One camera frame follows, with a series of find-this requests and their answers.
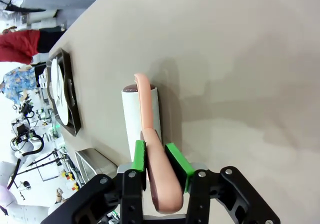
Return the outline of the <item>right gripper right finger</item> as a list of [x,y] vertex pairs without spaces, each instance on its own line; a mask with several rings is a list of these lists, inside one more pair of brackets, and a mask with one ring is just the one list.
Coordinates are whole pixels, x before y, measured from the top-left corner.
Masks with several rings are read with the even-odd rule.
[[165,145],[165,153],[183,192],[189,193],[184,217],[167,217],[167,224],[207,224],[211,200],[221,204],[235,224],[279,224],[277,214],[234,166],[220,172],[193,167],[174,143]]

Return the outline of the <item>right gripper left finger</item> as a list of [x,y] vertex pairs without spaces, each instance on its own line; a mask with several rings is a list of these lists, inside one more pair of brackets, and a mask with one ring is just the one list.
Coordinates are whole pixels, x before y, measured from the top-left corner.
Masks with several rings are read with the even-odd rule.
[[46,224],[97,224],[120,207],[121,224],[142,224],[146,143],[137,140],[133,163],[114,178],[97,174],[44,219]]

